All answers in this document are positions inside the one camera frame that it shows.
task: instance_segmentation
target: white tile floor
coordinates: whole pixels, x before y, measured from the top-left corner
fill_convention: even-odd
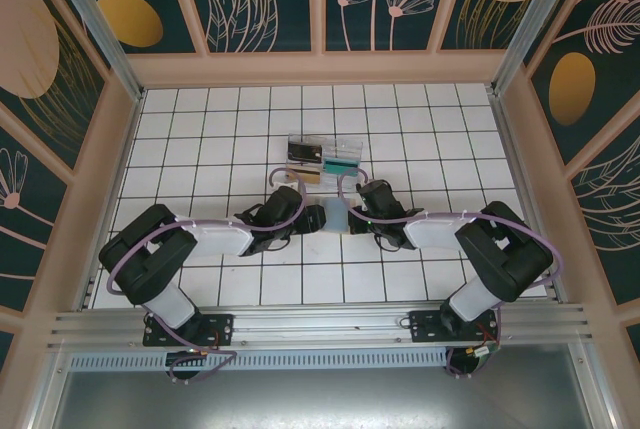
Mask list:
[[[362,141],[363,168],[406,208],[502,200],[522,215],[480,84],[163,89],[146,95],[112,234],[154,202],[198,218],[263,202],[267,171],[300,131]],[[441,300],[474,275],[456,251],[388,253],[370,236],[317,233],[280,252],[189,261],[176,280],[196,304],[216,306]],[[97,274],[89,307],[130,307],[106,279]]]

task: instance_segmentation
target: perforated metal strip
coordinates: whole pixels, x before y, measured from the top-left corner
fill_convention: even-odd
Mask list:
[[[189,361],[177,370],[212,368],[226,356],[209,355],[206,362]],[[70,372],[166,371],[167,353],[85,353],[71,360]],[[226,370],[367,369],[387,367],[438,367],[446,362],[444,348],[243,351]]]

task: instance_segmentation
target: enclosure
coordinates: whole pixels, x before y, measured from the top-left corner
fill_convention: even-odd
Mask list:
[[[638,0],[0,1],[7,427],[637,425]],[[557,247],[562,275],[500,309],[486,371],[451,378],[463,342],[402,324],[477,277],[464,251],[320,231],[187,260],[173,282],[230,315],[238,358],[171,385],[175,351],[142,345],[98,253],[154,204],[264,204],[291,137],[357,147],[405,209],[502,201]]]

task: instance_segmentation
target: wall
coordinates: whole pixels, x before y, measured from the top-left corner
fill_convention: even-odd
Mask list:
[[[0,9],[0,420],[14,427],[43,335],[84,285],[133,103],[64,0]]]
[[[640,420],[639,1],[564,0],[506,94],[563,282],[627,423]]]
[[[487,82],[531,0],[97,0],[147,87]]]

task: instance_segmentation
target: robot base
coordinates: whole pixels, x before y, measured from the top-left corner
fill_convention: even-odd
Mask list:
[[[484,334],[478,328],[481,324],[494,338],[498,336],[496,316],[493,311],[485,311],[480,317],[460,327],[453,335],[441,322],[441,311],[413,311],[409,313],[409,330],[413,342],[482,342]]]
[[[144,325],[143,346],[184,346],[184,344],[167,334],[154,317],[145,317]],[[233,335],[233,315],[201,314],[197,312],[180,329],[176,330],[176,333],[197,346],[229,346]]]

